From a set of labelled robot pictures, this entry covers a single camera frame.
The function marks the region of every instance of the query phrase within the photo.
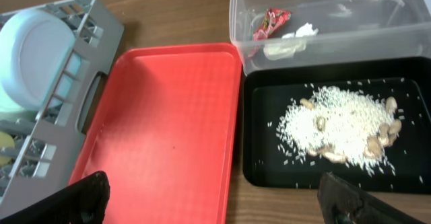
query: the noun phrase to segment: brown wooden surface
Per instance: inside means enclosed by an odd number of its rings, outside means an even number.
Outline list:
[[[0,13],[56,0],[0,0]],[[229,0],[102,0],[125,24],[119,54],[130,48],[229,42]],[[240,120],[228,199],[227,223],[322,223],[316,190],[250,185],[241,171]],[[431,196],[374,194],[426,223]]]

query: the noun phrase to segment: black tray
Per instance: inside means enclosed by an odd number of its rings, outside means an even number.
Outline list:
[[[405,120],[402,120],[400,137],[385,151],[395,166],[396,176],[389,166],[382,165],[384,174],[375,167],[375,175],[370,177],[358,166],[347,167],[309,155],[304,164],[296,161],[295,165],[284,165],[288,157],[278,151],[281,140],[275,135],[279,118],[285,115],[291,98],[298,104],[300,98],[310,98],[313,90],[324,85],[351,91],[361,89],[374,99],[395,97],[398,107],[404,110],[395,117],[403,115]],[[424,58],[251,73],[244,83],[244,175],[257,186],[295,188],[298,184],[299,188],[317,188],[321,174],[333,172],[352,184],[358,186],[360,183],[362,189],[369,191],[431,193],[431,120],[430,104],[426,102],[431,102],[431,60]]]

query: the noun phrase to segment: gray dish rack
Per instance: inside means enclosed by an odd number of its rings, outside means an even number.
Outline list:
[[[15,148],[0,149],[12,163],[0,170],[0,219],[67,186],[84,143],[81,128],[101,74],[108,75],[123,25],[99,0],[63,0],[33,7],[62,19],[75,33],[54,84],[34,121],[0,120],[0,131],[15,136]],[[0,14],[0,29],[18,11]],[[81,59],[76,74],[66,70],[72,54]],[[72,81],[66,97],[56,94],[60,80]],[[61,106],[48,109],[51,100]]]

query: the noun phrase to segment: yellow object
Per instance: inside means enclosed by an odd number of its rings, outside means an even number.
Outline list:
[[[15,141],[13,138],[4,132],[0,132],[0,148],[2,147],[15,147]],[[12,158],[0,156],[0,167],[8,164]]]

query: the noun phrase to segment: white crumpled tissue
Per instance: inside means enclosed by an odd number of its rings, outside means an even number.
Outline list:
[[[307,36],[316,36],[319,29],[312,29],[312,24],[306,23],[296,30],[296,33],[287,33],[281,38],[301,38]],[[263,49],[263,53],[269,60],[278,60],[291,58],[295,55],[295,52],[302,52],[306,49],[306,43],[308,39],[303,40],[286,40],[286,42],[281,42],[277,44],[267,44]]]

